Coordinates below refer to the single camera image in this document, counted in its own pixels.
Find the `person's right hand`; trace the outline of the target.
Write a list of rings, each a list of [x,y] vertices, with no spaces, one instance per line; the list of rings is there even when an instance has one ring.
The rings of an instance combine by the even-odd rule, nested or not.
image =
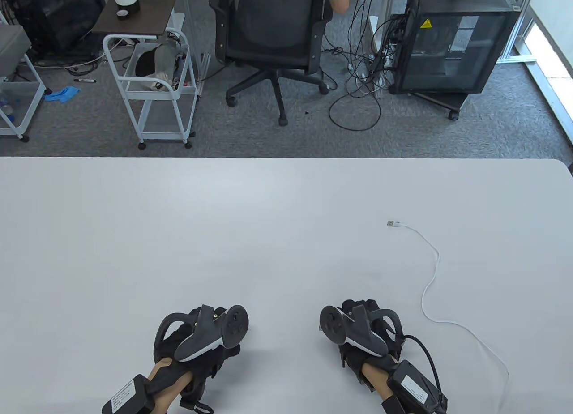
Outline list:
[[[373,299],[360,301],[348,299],[342,303],[342,312],[346,315],[354,316],[354,314],[352,314],[353,308],[360,305],[364,306],[368,312],[373,312],[380,308]],[[379,318],[371,321],[370,330],[384,341],[388,348],[388,355],[391,355],[393,362],[397,362],[405,343],[405,336],[399,317],[393,310],[390,312],[389,320],[391,320],[392,325],[389,325],[383,318]],[[390,369],[388,358],[372,356],[351,344],[340,345],[338,351],[342,359],[342,367],[348,366],[361,383],[367,381],[365,375],[362,373],[364,364],[369,364],[386,372]]]

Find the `person's left hand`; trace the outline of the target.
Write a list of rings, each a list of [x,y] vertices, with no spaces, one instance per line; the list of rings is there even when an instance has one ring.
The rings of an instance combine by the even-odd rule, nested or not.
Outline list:
[[[169,314],[156,332],[153,355],[156,363],[168,359],[170,364],[153,380],[175,382],[187,373],[199,381],[215,376],[228,358],[240,353],[248,328],[249,317],[240,305],[202,305]]]

